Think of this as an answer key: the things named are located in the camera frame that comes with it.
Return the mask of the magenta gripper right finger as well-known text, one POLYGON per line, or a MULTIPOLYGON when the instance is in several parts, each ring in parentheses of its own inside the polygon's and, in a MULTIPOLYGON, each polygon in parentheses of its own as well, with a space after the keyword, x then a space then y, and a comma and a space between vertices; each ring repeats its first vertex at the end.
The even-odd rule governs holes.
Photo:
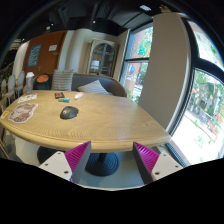
POLYGON ((182 166, 168 154, 158 154, 140 143, 133 143, 132 152, 145 184, 159 180, 182 169, 182 166))

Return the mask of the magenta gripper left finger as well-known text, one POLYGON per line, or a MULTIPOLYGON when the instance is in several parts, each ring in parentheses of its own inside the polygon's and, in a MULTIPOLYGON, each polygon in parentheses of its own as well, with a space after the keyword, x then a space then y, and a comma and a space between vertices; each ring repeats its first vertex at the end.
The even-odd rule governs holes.
POLYGON ((78 183, 91 154, 91 142, 87 141, 67 152, 55 152, 40 168, 72 183, 78 183))

